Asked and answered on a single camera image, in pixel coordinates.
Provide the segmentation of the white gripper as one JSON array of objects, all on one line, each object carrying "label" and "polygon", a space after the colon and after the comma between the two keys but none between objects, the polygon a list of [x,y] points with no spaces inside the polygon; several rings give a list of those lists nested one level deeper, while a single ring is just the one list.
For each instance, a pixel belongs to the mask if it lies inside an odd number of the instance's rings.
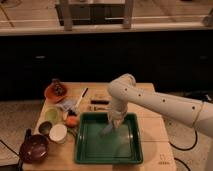
[{"label": "white gripper", "polygon": [[115,110],[112,107],[108,108],[107,113],[108,121],[112,124],[112,126],[115,129],[117,129],[122,124],[126,115],[127,115],[126,108],[124,108],[122,111]]}]

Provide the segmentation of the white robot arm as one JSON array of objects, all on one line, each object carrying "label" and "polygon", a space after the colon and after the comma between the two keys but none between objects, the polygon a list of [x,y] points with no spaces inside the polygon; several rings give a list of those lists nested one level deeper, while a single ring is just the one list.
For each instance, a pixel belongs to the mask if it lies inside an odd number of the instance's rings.
[{"label": "white robot arm", "polygon": [[133,103],[193,127],[210,137],[212,145],[204,171],[213,171],[213,103],[137,88],[131,74],[123,74],[112,80],[107,91],[111,96],[108,120],[114,128],[118,128],[124,121],[128,103]]}]

